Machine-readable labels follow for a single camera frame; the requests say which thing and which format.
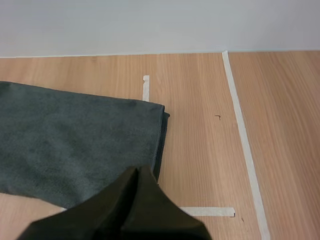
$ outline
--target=table surface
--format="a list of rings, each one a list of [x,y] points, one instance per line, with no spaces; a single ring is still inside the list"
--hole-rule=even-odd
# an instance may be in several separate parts
[[[272,239],[319,239],[320,52],[229,53]],[[159,185],[179,207],[233,207],[200,216],[213,239],[261,239],[221,53],[0,58],[0,81],[142,99],[170,114]],[[0,240],[61,211],[0,194]]]

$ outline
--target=gray cloth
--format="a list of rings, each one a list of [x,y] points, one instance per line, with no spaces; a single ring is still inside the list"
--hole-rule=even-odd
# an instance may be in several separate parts
[[[160,168],[164,109],[0,81],[0,192],[70,208],[129,166]]]

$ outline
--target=folded microfiber cloth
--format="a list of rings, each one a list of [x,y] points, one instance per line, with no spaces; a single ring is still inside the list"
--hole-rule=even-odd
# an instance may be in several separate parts
[[[159,176],[160,104],[0,81],[0,192],[71,208],[129,166]]]

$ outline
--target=wood grain surface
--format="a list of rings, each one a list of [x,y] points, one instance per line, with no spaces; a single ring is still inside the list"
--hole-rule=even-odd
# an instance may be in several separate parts
[[[235,217],[199,217],[213,239],[260,239],[220,53],[0,59],[1,81],[118,98],[141,99],[144,75],[150,101],[171,114],[160,187],[180,207],[234,207]],[[0,216],[0,240],[13,240],[36,216],[58,211],[36,199],[10,198],[14,203],[0,195],[0,209],[8,209]],[[10,210],[21,208],[33,213]]]
[[[150,101],[171,114],[159,178],[167,196],[180,207],[234,207],[233,218],[200,217],[213,239],[260,239],[222,55],[158,55]]]
[[[271,239],[320,239],[320,52],[229,53]]]
[[[320,53],[230,53],[272,239],[320,238]],[[234,207],[199,217],[217,240],[257,240],[238,125],[220,53],[0,59],[0,81],[150,101],[171,117],[159,185],[179,207]],[[0,240],[61,209],[0,194]]]

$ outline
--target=white tape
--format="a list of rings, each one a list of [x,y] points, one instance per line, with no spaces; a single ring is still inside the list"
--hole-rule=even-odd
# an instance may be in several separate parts
[[[142,101],[149,102],[149,86],[150,86],[150,78],[149,75],[143,76],[143,92],[142,92]]]
[[[256,213],[256,218],[258,221],[261,239],[262,240],[269,240],[270,233],[269,233],[269,229],[268,229],[264,205],[263,205],[262,198],[261,198],[261,193],[259,190],[259,184],[258,184],[258,179],[257,179],[257,175],[256,175],[254,160],[252,158],[252,154],[251,154],[251,150],[250,150],[246,126],[245,126],[244,118],[242,115],[241,106],[240,106],[240,102],[239,102],[239,98],[238,98],[238,94],[237,94],[237,89],[236,89],[234,77],[232,75],[232,70],[231,70],[229,56],[228,56],[227,51],[224,51],[222,53],[222,59],[223,59],[223,63],[224,63],[226,78],[227,78],[228,84],[229,84],[230,94],[232,97],[235,118],[236,118],[236,122],[238,124],[238,129],[239,129],[240,139],[241,139],[241,143],[242,143],[246,169],[248,172],[249,182],[250,182],[250,186],[251,186],[253,203],[254,203],[254,207],[255,207],[255,213]]]
[[[180,207],[182,211],[193,217],[235,217],[236,211],[233,207]]]

